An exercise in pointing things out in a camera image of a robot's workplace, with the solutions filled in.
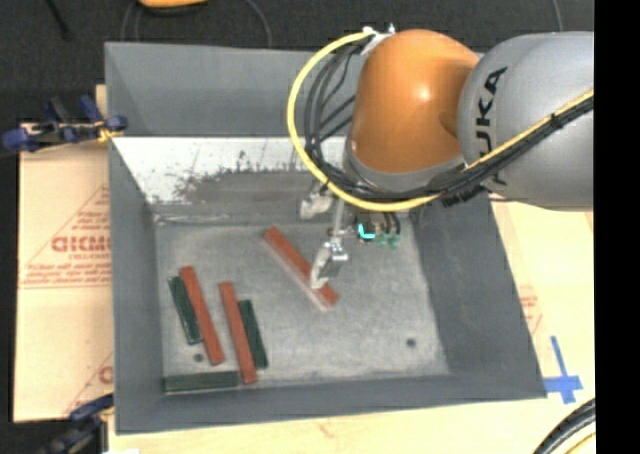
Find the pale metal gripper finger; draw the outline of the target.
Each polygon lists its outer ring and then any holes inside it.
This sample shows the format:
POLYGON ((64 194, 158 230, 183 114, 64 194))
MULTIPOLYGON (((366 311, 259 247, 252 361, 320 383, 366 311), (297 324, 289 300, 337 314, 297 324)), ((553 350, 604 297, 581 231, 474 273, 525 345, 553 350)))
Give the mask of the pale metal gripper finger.
POLYGON ((346 252, 327 253, 319 264, 319 285, 327 285, 333 278, 337 277, 342 267, 350 260, 346 252))
POLYGON ((343 265, 343 246, 328 241, 318 250, 311 266, 311 288, 320 289, 335 278, 343 265))

